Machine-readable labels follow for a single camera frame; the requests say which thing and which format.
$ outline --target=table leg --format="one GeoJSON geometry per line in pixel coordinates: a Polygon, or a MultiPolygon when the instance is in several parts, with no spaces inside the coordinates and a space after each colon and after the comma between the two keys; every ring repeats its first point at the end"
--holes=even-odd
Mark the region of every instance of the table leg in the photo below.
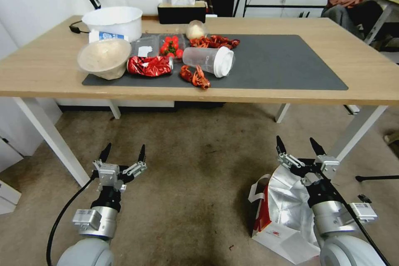
{"type": "Polygon", "coordinates": [[[379,30],[381,29],[383,24],[385,23],[385,21],[387,20],[387,18],[391,14],[391,11],[392,11],[391,5],[388,5],[384,9],[384,11],[382,12],[381,16],[378,18],[377,22],[375,23],[374,27],[371,29],[371,31],[369,32],[369,34],[365,38],[365,43],[366,44],[370,44],[373,41],[373,39],[375,38],[375,36],[379,32],[379,30]]]}
{"type": "Polygon", "coordinates": [[[119,111],[119,107],[116,105],[115,101],[108,100],[109,108],[111,108],[112,114],[116,119],[121,118],[121,112],[119,111]]]}
{"type": "Polygon", "coordinates": [[[345,129],[343,135],[335,142],[332,149],[328,151],[328,155],[334,156],[339,161],[342,161],[387,107],[388,106],[363,106],[345,129]]]}
{"type": "Polygon", "coordinates": [[[283,121],[283,118],[288,110],[288,108],[290,107],[291,104],[289,103],[285,103],[282,104],[277,112],[277,115],[275,116],[274,120],[276,121],[276,123],[281,123],[283,121]]]}
{"type": "Polygon", "coordinates": [[[359,107],[357,107],[356,105],[344,105],[344,106],[348,109],[348,111],[352,115],[356,115],[360,111],[359,107]]]}
{"type": "Polygon", "coordinates": [[[35,98],[14,98],[14,100],[79,185],[84,186],[89,176],[37,100],[35,98]]]}

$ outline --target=desk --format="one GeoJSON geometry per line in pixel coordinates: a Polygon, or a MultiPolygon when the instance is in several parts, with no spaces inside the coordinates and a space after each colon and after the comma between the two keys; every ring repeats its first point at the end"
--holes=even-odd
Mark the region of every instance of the desk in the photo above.
{"type": "MultiPolygon", "coordinates": [[[[365,105],[329,154],[342,160],[387,105],[399,104],[399,68],[354,35],[325,18],[211,18],[213,34],[298,34],[346,83],[346,91],[277,89],[155,88],[83,86],[76,56],[87,35],[70,32],[71,17],[0,61],[0,96],[14,97],[80,185],[89,179],[35,97],[247,103],[365,105]]],[[[144,20],[143,32],[176,32],[179,25],[144,20]]]]}
{"type": "Polygon", "coordinates": [[[373,39],[375,38],[375,36],[379,32],[379,30],[381,29],[383,24],[385,23],[385,21],[387,20],[387,18],[391,14],[392,9],[399,7],[399,0],[376,0],[376,1],[380,2],[382,4],[385,4],[387,7],[384,9],[383,13],[378,18],[378,20],[375,23],[374,27],[371,29],[370,33],[365,38],[365,43],[366,44],[370,44],[373,41],[373,39]]]}

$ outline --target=plastic cup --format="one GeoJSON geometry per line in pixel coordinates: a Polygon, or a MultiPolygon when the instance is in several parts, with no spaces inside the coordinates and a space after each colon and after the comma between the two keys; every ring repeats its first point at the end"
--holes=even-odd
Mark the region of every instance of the plastic cup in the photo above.
{"type": "Polygon", "coordinates": [[[227,47],[213,48],[185,48],[183,63],[195,67],[199,65],[203,71],[214,74],[216,77],[227,76],[234,59],[234,52],[227,47]]]}

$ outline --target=red packaging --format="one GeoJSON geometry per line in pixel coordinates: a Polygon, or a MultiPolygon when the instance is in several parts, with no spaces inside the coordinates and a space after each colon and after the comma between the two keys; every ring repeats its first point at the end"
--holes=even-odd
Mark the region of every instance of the red packaging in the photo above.
{"type": "Polygon", "coordinates": [[[129,58],[127,69],[130,74],[139,74],[147,77],[158,77],[171,74],[173,70],[173,59],[171,57],[139,57],[129,58]]]}

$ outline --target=white bowl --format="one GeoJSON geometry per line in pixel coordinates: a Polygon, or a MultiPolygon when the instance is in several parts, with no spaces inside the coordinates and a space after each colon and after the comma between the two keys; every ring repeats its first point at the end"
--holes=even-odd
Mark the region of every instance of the white bowl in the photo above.
{"type": "Polygon", "coordinates": [[[133,42],[141,37],[141,9],[129,6],[106,7],[86,13],[82,21],[92,29],[125,35],[133,42]]]}
{"type": "Polygon", "coordinates": [[[131,51],[132,46],[124,39],[102,39],[79,51],[78,65],[83,71],[107,80],[120,78],[131,51]]]}

